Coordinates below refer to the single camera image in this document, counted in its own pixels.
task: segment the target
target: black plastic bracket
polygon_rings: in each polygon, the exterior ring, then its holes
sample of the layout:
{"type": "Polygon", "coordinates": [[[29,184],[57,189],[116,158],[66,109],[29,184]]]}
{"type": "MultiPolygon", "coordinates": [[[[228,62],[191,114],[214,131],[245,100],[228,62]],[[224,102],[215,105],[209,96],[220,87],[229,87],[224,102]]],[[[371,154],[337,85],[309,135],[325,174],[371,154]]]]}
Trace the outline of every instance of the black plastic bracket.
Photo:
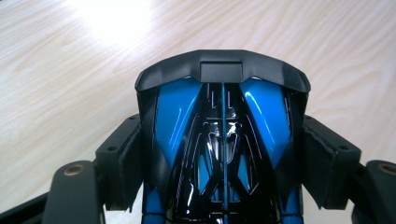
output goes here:
{"type": "Polygon", "coordinates": [[[61,167],[52,179],[42,223],[105,223],[97,186],[91,161],[61,167]]]}
{"type": "Polygon", "coordinates": [[[96,166],[104,176],[101,195],[107,210],[131,207],[143,182],[140,118],[126,119],[96,150],[96,166]]]}
{"type": "Polygon", "coordinates": [[[396,223],[396,164],[367,162],[350,175],[346,190],[354,224],[396,223]]]}
{"type": "Polygon", "coordinates": [[[319,207],[345,209],[347,177],[359,169],[361,150],[309,116],[303,130],[302,183],[319,207]]]}

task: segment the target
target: black plastic mount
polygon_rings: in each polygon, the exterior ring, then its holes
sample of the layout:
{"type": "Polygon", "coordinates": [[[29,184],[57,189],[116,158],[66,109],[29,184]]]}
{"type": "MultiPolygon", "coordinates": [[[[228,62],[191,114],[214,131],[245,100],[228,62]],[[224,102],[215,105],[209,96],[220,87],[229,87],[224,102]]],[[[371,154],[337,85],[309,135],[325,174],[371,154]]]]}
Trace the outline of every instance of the black plastic mount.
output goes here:
{"type": "Polygon", "coordinates": [[[139,115],[133,115],[96,150],[98,172],[105,176],[101,195],[107,210],[130,207],[143,182],[140,131],[139,115]]]}
{"type": "Polygon", "coordinates": [[[396,164],[369,161],[350,174],[346,192],[354,224],[396,223],[396,164]]]}
{"type": "Polygon", "coordinates": [[[309,116],[303,130],[302,183],[318,207],[345,209],[348,174],[358,170],[361,150],[309,116]]]}

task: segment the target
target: wooden table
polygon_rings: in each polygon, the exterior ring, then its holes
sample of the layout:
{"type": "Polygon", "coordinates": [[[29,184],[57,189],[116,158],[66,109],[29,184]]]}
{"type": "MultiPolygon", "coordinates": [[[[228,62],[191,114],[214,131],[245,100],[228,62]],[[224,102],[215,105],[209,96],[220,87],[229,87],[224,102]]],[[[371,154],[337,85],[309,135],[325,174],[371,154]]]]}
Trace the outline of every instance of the wooden table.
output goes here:
{"type": "MultiPolygon", "coordinates": [[[[306,113],[396,162],[395,1],[0,1],[0,212],[49,190],[137,113],[144,68],[194,49],[248,49],[303,70],[306,113]]],[[[134,212],[108,223],[140,223],[134,212]]],[[[319,212],[305,223],[351,223],[319,212]]]]}

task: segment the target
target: glossy blue panel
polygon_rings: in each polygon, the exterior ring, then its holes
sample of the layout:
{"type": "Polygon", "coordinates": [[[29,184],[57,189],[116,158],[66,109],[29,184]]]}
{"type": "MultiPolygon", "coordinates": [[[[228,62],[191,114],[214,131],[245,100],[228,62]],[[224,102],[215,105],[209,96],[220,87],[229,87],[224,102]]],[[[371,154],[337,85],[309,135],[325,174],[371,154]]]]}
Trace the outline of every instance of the glossy blue panel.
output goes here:
{"type": "Polygon", "coordinates": [[[283,209],[283,214],[301,214],[300,209],[300,188],[295,187],[288,198],[286,209],[283,209]]]}
{"type": "Polygon", "coordinates": [[[241,161],[239,162],[239,170],[238,170],[238,177],[241,180],[242,184],[244,185],[247,192],[249,191],[248,188],[248,170],[247,170],[247,162],[245,156],[241,156],[241,161]]]}
{"type": "Polygon", "coordinates": [[[302,217],[283,217],[282,224],[303,224],[302,217]]]}
{"type": "Polygon", "coordinates": [[[248,79],[240,84],[247,105],[256,121],[273,168],[276,168],[290,140],[285,99],[279,85],[248,79]]]}
{"type": "MultiPolygon", "coordinates": [[[[145,205],[146,213],[148,214],[163,214],[163,207],[161,206],[160,195],[156,189],[145,188],[145,205]]],[[[143,216],[142,223],[144,224],[162,224],[165,223],[164,216],[147,215],[143,216]]]]}
{"type": "Polygon", "coordinates": [[[155,138],[170,167],[173,167],[201,86],[193,78],[182,78],[160,88],[155,138]]]}

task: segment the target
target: screw hole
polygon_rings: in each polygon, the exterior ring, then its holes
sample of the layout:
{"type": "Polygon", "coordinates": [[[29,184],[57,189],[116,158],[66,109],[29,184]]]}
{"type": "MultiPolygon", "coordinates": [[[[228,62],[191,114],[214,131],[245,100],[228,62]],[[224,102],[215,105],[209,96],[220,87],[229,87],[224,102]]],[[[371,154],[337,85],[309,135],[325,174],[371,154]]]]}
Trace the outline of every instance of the screw hole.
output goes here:
{"type": "Polygon", "coordinates": [[[379,169],[387,174],[396,175],[396,166],[381,163],[378,165],[379,169]]]}
{"type": "Polygon", "coordinates": [[[78,175],[78,174],[80,174],[83,171],[84,171],[84,166],[80,165],[80,164],[77,164],[77,165],[73,165],[73,166],[67,167],[64,170],[64,175],[78,175]]]}
{"type": "Polygon", "coordinates": [[[116,147],[108,147],[108,148],[107,148],[107,151],[115,151],[115,150],[117,150],[116,147]]]}

